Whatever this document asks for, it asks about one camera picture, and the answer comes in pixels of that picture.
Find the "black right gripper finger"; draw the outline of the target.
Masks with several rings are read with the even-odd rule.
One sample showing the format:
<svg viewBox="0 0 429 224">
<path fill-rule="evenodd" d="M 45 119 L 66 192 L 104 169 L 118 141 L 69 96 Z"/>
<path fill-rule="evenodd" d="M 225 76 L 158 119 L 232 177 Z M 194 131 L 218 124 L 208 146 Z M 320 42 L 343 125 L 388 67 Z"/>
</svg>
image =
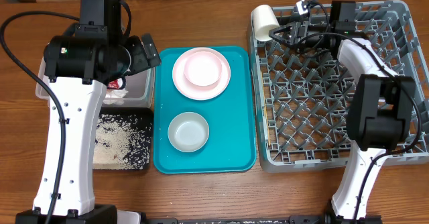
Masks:
<svg viewBox="0 0 429 224">
<path fill-rule="evenodd" d="M 269 37 L 272 40 L 287 47 L 293 47 L 295 45 L 296 34 L 295 30 L 288 29 L 272 29 L 269 31 Z"/>
<path fill-rule="evenodd" d="M 287 23 L 270 30 L 269 36 L 296 36 L 300 26 L 300 22 Z"/>
</svg>

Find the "cream cup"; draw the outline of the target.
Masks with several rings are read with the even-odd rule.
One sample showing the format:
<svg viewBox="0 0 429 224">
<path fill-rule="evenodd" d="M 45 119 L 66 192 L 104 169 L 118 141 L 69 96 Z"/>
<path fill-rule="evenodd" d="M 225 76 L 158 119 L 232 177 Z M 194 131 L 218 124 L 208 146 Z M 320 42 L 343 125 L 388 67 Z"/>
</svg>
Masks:
<svg viewBox="0 0 429 224">
<path fill-rule="evenodd" d="M 270 41 L 269 31 L 280 26 L 273 9 L 269 5 L 259 5 L 251 15 L 255 39 L 260 42 Z"/>
</svg>

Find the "red foil wrapper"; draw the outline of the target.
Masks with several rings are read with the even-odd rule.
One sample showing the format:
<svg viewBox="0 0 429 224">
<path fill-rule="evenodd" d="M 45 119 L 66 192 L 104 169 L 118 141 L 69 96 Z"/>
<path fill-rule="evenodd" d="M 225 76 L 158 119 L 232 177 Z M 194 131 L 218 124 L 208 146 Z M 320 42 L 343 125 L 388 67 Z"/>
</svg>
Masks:
<svg viewBox="0 0 429 224">
<path fill-rule="evenodd" d="M 107 88 L 109 90 L 121 90 L 124 89 L 126 85 L 126 81 L 124 78 L 118 78 L 117 80 L 111 81 Z"/>
</svg>

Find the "white napkin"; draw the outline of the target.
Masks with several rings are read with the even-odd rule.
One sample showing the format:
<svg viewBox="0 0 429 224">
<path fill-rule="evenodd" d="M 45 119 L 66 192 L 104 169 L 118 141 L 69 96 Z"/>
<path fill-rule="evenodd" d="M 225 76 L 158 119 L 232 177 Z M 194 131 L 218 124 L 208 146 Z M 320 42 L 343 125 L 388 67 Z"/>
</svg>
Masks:
<svg viewBox="0 0 429 224">
<path fill-rule="evenodd" d="M 128 91 L 125 89 L 108 89 L 106 91 L 103 103 L 106 105 L 123 105 L 123 98 L 126 96 L 127 93 Z"/>
</svg>

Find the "large pink plate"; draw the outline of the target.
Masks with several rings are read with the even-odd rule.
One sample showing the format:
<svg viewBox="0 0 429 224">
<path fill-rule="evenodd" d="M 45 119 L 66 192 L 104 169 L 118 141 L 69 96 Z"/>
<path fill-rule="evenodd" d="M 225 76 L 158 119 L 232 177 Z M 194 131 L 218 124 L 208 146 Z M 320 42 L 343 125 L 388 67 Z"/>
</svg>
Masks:
<svg viewBox="0 0 429 224">
<path fill-rule="evenodd" d="M 222 64 L 220 79 L 213 85 L 207 87 L 198 87 L 190 83 L 184 74 L 185 63 L 188 57 L 193 53 L 201 51 L 207 51 L 215 54 L 221 60 Z M 175 61 L 172 70 L 172 79 L 175 87 L 185 97 L 197 101 L 204 101 L 217 97 L 227 88 L 231 79 L 231 68 L 227 59 L 220 52 L 212 48 L 192 48 L 181 54 Z"/>
</svg>

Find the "grey bowl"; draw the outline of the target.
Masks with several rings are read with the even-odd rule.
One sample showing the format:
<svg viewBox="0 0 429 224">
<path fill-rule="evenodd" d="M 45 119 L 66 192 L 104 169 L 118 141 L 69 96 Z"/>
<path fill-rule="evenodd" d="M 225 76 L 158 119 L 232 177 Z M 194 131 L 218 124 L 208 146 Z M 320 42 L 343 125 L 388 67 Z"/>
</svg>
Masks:
<svg viewBox="0 0 429 224">
<path fill-rule="evenodd" d="M 168 126 L 171 145 L 185 153 L 202 148 L 208 141 L 209 133 L 208 122 L 195 112 L 183 112 L 175 116 Z"/>
</svg>

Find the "wooden chopstick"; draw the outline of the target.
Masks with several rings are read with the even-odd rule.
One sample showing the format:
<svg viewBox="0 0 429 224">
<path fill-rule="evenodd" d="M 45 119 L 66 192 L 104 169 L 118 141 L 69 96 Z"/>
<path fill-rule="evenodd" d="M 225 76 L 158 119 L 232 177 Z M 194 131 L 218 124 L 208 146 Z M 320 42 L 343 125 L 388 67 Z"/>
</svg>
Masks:
<svg viewBox="0 0 429 224">
<path fill-rule="evenodd" d="M 267 117 L 267 107 L 266 107 L 265 102 L 264 102 L 263 106 L 264 106 L 265 130 L 266 130 L 265 136 L 266 136 L 266 139 L 267 139 L 267 145 L 269 146 L 268 148 L 270 148 L 271 147 L 271 142 L 270 142 L 270 139 L 269 139 L 269 123 L 268 123 L 268 117 Z"/>
</svg>

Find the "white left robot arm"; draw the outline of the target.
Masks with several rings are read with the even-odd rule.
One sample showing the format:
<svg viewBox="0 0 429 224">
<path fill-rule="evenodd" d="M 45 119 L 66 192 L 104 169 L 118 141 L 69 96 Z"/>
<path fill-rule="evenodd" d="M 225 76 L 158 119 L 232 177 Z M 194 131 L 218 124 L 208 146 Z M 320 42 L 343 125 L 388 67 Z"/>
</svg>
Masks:
<svg viewBox="0 0 429 224">
<path fill-rule="evenodd" d="M 141 212 L 98 205 L 93 156 L 99 113 L 108 84 L 160 65 L 150 34 L 122 44 L 105 38 L 55 36 L 44 50 L 50 126 L 42 180 L 32 209 L 16 223 L 144 223 Z"/>
</svg>

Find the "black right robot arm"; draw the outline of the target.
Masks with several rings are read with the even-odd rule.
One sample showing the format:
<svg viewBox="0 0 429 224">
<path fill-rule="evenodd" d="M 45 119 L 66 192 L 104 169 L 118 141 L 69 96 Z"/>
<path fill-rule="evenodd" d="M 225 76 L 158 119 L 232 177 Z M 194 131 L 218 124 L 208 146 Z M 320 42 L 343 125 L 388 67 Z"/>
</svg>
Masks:
<svg viewBox="0 0 429 224">
<path fill-rule="evenodd" d="M 346 120 L 349 160 L 321 223 L 382 222 L 367 216 L 366 205 L 381 167 L 400 153 L 397 145 L 406 140 L 418 111 L 414 79 L 386 66 L 369 37 L 356 31 L 355 9 L 354 1 L 333 1 L 324 26 L 302 20 L 269 31 L 271 39 L 300 54 L 317 46 L 329 50 L 357 85 Z"/>
</svg>

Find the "clear plastic waste bin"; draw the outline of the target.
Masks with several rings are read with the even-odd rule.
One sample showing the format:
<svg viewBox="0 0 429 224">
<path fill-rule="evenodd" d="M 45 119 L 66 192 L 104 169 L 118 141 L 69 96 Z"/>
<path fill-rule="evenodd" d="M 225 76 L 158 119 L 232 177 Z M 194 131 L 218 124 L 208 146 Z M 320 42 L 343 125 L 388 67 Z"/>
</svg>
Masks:
<svg viewBox="0 0 429 224">
<path fill-rule="evenodd" d="M 42 58 L 40 63 L 40 69 L 38 72 L 39 78 L 42 78 L 43 81 L 49 85 L 50 81 L 47 76 L 44 75 L 45 71 L 45 61 Z M 151 107 L 151 101 L 154 93 L 154 83 L 155 83 L 155 69 L 151 68 L 144 72 L 135 74 L 133 76 L 125 77 L 126 85 L 125 90 L 128 91 L 126 96 L 123 98 L 123 105 L 106 105 L 103 103 L 103 107 Z M 73 83 L 72 87 L 82 87 L 82 79 L 71 80 Z M 50 100 L 49 94 L 38 84 L 36 83 L 36 96 L 40 99 Z"/>
</svg>

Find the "grey dish rack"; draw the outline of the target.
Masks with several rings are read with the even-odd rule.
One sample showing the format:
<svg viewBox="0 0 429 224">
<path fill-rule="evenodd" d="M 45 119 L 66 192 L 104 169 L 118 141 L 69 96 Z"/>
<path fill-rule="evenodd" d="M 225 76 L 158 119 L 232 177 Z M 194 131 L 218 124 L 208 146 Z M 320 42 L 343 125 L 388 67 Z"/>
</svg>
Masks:
<svg viewBox="0 0 429 224">
<path fill-rule="evenodd" d="M 361 2 L 355 9 L 356 30 L 365 33 L 375 53 L 393 71 L 412 77 L 422 126 L 416 138 L 410 132 L 389 165 L 428 161 L 428 65 L 411 12 L 403 1 Z M 248 28 L 251 74 L 257 109 L 259 159 L 266 172 L 323 170 L 347 163 L 351 141 L 346 117 L 356 83 L 328 50 L 302 54 L 274 40 L 255 39 Z M 265 136 L 267 107 L 269 139 Z"/>
</svg>

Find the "teal serving tray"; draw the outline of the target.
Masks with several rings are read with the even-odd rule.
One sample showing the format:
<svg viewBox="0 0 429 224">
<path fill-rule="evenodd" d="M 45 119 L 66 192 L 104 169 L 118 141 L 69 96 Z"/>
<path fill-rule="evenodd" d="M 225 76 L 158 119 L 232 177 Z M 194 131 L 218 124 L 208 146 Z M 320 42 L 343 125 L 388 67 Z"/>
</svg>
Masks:
<svg viewBox="0 0 429 224">
<path fill-rule="evenodd" d="M 155 167 L 164 174 L 250 169 L 257 150 L 247 52 L 239 46 L 169 48 L 160 58 Z"/>
</svg>

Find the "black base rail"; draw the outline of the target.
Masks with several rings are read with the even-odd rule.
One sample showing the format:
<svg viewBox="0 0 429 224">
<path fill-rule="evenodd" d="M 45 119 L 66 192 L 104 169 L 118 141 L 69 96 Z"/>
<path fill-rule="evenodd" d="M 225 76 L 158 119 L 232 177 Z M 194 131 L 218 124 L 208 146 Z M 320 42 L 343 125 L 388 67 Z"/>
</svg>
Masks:
<svg viewBox="0 0 429 224">
<path fill-rule="evenodd" d="M 351 224 L 376 223 L 382 224 L 380 216 L 372 216 L 358 221 L 323 215 L 291 215 L 284 218 L 256 218 L 256 219 L 183 219 L 176 218 L 146 218 L 144 224 Z"/>
</svg>

